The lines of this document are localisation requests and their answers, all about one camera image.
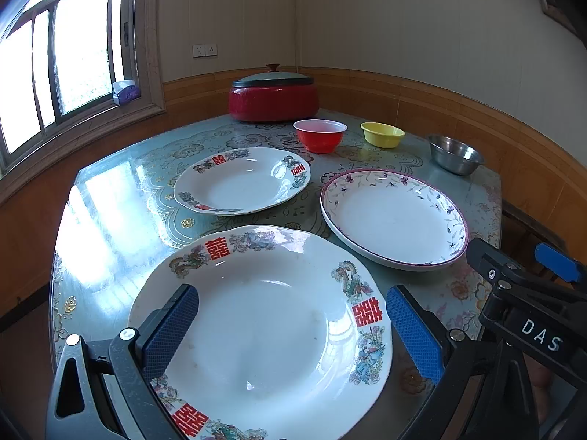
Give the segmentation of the purple-rimmed white plate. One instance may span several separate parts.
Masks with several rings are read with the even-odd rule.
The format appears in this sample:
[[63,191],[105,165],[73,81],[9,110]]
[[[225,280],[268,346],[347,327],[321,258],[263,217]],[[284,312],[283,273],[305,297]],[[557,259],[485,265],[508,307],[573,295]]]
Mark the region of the purple-rimmed white plate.
[[378,264],[406,271],[442,269],[464,255],[468,226],[442,191],[389,169],[342,173],[320,193],[331,231]]

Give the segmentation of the stainless steel bowl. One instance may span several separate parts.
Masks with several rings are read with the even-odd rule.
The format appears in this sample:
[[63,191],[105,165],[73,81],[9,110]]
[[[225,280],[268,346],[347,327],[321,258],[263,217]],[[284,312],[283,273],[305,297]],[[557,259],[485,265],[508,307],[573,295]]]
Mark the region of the stainless steel bowl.
[[485,158],[478,150],[460,140],[438,134],[428,135],[427,140],[432,160],[457,176],[471,175],[485,164]]

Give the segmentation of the large floral double-happiness plate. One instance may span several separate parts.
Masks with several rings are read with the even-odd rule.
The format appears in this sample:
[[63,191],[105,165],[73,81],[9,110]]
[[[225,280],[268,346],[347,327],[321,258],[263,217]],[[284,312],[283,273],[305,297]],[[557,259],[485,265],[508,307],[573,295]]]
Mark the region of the large floral double-happiness plate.
[[383,296],[346,250],[306,231],[248,225],[178,250],[131,309],[140,325],[182,284],[199,310],[163,374],[150,378],[190,439],[339,439],[387,380]]

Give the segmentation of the small floral double-happiness plate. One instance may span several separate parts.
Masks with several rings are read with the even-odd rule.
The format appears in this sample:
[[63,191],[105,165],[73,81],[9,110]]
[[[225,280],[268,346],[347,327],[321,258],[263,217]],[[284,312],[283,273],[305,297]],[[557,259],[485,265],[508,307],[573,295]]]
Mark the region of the small floral double-happiness plate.
[[196,162],[173,196],[195,213],[243,216],[278,206],[305,189],[310,167],[298,154],[269,147],[231,149]]

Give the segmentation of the yellow plastic bowl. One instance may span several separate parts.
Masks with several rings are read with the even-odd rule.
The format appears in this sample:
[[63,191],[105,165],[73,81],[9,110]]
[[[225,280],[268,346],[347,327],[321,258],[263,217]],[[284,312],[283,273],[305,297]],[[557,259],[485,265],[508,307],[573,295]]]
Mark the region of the yellow plastic bowl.
[[395,149],[405,136],[402,129],[381,122],[362,122],[361,129],[365,141],[381,149]]

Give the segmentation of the red plastic bowl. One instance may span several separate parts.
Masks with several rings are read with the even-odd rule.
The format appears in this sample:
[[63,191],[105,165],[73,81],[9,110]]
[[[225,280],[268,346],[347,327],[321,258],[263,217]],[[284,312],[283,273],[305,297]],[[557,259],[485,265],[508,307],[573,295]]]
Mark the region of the red plastic bowl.
[[293,124],[300,143],[314,154],[328,154],[340,144],[347,126],[338,121],[313,118]]

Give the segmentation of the purple tissue pack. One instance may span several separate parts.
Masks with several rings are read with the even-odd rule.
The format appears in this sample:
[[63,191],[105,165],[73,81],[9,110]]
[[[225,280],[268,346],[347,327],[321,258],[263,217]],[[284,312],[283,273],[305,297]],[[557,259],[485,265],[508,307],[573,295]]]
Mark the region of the purple tissue pack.
[[112,100],[118,106],[127,105],[140,95],[140,87],[133,80],[115,81],[112,84]]

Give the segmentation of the red electric cooking pot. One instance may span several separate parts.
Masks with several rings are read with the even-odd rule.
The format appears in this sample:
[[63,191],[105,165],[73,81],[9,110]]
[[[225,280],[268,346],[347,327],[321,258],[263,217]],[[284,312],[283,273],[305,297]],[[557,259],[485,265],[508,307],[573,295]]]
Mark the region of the red electric cooking pot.
[[228,108],[229,114],[240,121],[278,122],[313,117],[320,101],[312,84],[232,88]]

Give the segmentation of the grey pot lid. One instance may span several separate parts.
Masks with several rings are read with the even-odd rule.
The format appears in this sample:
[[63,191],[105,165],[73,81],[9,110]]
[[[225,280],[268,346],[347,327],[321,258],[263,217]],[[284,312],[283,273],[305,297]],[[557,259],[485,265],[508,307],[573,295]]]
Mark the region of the grey pot lid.
[[314,79],[301,73],[280,70],[279,64],[267,64],[262,73],[250,74],[240,80],[233,81],[233,88],[274,88],[291,87],[292,85],[312,85]]

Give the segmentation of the white wall socket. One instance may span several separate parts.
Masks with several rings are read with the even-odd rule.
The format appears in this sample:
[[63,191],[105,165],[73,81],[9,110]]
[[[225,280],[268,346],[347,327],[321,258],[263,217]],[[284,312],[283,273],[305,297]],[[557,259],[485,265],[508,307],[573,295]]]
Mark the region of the white wall socket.
[[192,57],[197,58],[214,58],[218,55],[216,44],[198,44],[192,46]]

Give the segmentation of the window with frame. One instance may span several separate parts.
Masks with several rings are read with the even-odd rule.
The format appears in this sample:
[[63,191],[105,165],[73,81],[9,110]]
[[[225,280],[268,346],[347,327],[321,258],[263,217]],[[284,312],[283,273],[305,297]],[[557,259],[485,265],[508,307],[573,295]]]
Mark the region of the window with frame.
[[[158,0],[9,0],[1,14],[1,199],[164,111]],[[115,81],[139,98],[118,106]]]

